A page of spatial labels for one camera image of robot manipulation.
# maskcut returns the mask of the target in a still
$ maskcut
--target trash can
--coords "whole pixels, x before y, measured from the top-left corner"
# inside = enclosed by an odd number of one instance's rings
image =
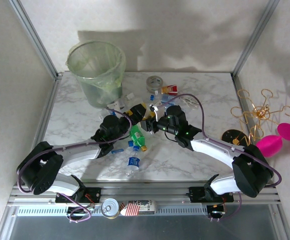
[[[110,42],[78,43],[69,51],[66,65],[93,107],[105,108],[122,96],[126,57]]]

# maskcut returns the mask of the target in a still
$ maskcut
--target duct tape roll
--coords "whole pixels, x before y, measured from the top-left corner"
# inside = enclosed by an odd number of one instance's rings
[[[155,93],[163,86],[163,79],[159,76],[150,76],[146,80],[146,88],[150,93]]]

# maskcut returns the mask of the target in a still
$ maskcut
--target marble tabletop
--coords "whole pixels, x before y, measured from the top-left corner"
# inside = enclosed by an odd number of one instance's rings
[[[179,93],[191,93],[202,102],[205,112],[205,131],[220,139],[229,129],[241,129],[230,113],[239,106],[229,73],[175,73],[126,72],[123,94],[134,93],[147,99],[146,79],[160,76],[164,85],[177,84]],[[200,109],[185,109],[188,123],[201,128]],[[44,137],[51,145],[66,145],[86,140],[95,134],[102,122],[100,109],[89,105],[81,87],[70,72],[65,72],[59,85],[53,110]],[[154,135],[142,131],[148,150],[141,155],[139,172],[134,180],[140,181],[204,181],[214,174],[227,175],[231,169],[205,154],[180,147],[159,131]],[[60,172],[74,174],[83,181],[119,181],[126,177],[127,152],[108,154],[98,159],[87,159],[63,167]]]

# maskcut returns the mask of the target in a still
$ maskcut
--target white wall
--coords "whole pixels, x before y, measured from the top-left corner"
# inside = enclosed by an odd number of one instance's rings
[[[0,220],[52,85],[9,1],[0,0]]]
[[[290,105],[290,0],[280,1],[264,32],[239,74],[242,87],[247,89],[257,103],[263,101],[260,91],[268,88],[274,92],[271,110]],[[276,115],[276,120],[290,123],[290,117]],[[265,135],[274,134],[276,126],[264,124]],[[277,187],[290,226],[290,142],[284,141],[278,156],[270,163],[282,174]]]
[[[58,71],[79,41],[120,46],[127,71],[231,72],[268,0],[21,0]]]

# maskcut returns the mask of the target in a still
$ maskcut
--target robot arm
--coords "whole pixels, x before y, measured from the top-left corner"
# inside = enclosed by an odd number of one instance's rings
[[[217,202],[216,199],[219,199],[220,195],[230,192],[243,192],[254,198],[272,178],[273,172],[268,168],[234,151],[239,149],[267,163],[256,146],[243,147],[220,140],[217,142],[222,142],[221,145],[217,144],[213,138],[204,136],[201,129],[189,125],[185,113],[179,106],[170,106],[166,114],[161,117],[156,115],[156,117],[142,120],[145,112],[146,109],[139,104],[132,107],[126,114],[133,125],[140,122],[145,131],[156,133],[161,130],[173,134],[182,148],[209,155],[233,169],[231,176],[219,179],[217,175],[213,176],[204,186],[202,200]],[[18,166],[17,173],[27,161],[32,160],[33,156],[49,151],[28,165],[21,179],[34,195],[52,191],[76,199],[78,193],[84,191],[83,183],[73,175],[66,176],[58,173],[60,168],[81,160],[105,156],[113,149],[115,139],[119,139],[127,132],[129,125],[125,117],[118,118],[109,115],[104,118],[95,135],[87,141],[64,147],[51,146],[46,141],[40,142]]]
[[[201,129],[188,124],[185,113],[177,105],[167,108],[163,116],[158,116],[157,109],[155,113],[156,118],[141,121],[144,130],[153,133],[160,130],[173,134],[182,148],[209,155],[233,169],[231,176],[220,179],[213,176],[204,187],[205,196],[202,198],[212,202],[219,195],[230,192],[242,192],[255,198],[273,177],[273,172],[267,167],[242,154],[248,153],[267,164],[255,145],[238,146],[204,135]]]

